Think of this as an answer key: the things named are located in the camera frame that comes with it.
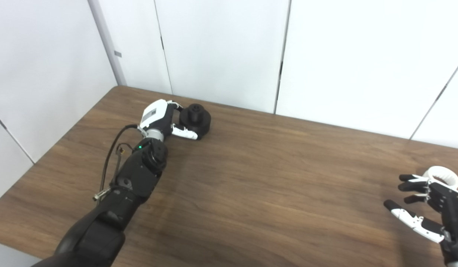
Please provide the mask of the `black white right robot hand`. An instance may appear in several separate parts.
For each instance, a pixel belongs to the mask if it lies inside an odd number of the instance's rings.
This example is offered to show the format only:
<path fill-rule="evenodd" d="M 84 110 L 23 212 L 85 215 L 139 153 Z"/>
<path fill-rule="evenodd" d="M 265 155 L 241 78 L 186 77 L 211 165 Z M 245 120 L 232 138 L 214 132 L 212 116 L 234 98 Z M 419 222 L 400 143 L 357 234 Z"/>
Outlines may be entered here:
<path fill-rule="evenodd" d="M 414 174 L 399 176 L 402 183 L 398 189 L 402 192 L 416 192 L 404 199 L 406 204 L 427 203 L 441 215 L 437 223 L 415 212 L 402 208 L 392 200 L 385 200 L 383 205 L 398 220 L 424 238 L 438 243 L 447 267 L 458 267 L 458 187 L 457 182 L 448 184 L 443 178 L 424 177 Z"/>

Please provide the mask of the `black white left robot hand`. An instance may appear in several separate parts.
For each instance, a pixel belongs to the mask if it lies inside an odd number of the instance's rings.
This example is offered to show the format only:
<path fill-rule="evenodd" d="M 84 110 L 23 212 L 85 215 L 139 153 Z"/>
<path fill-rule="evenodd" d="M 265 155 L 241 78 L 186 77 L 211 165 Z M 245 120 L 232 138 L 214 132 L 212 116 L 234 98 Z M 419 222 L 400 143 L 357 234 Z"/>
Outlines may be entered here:
<path fill-rule="evenodd" d="M 174 112 L 182 112 L 183 109 L 179 103 L 159 99 L 145 108 L 138 130 L 144 138 L 153 138 L 161 142 L 171 135 L 197 140 L 199 136 L 196 132 L 172 122 Z"/>

